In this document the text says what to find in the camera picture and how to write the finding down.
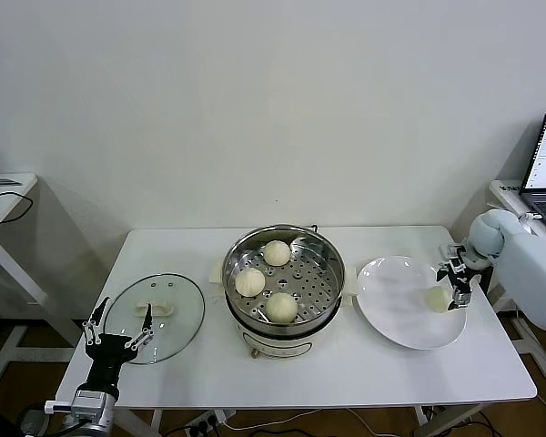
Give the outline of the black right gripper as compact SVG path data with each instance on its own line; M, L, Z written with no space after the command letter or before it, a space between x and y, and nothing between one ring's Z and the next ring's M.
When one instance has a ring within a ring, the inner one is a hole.
M466 272L481 271L481 256L471 245L459 245L457 255L465 266ZM464 272L455 273L451 260L440 264L436 273L436 281L441 282L445 278L450 281L452 287L452 300L449 310L467 308L471 299L471 286L469 276Z

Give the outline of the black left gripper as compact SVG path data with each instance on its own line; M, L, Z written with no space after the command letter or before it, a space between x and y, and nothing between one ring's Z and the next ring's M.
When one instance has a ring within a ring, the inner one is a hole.
M105 297L93 310L89 319L82 323L87 345L86 354L92 359L85 382L85 389L88 391L118 391L119 373L122 365L135 358L133 350L140 350L154 336L151 304L147 304L141 332L135 338L102 334L101 321L108 301L109 298Z

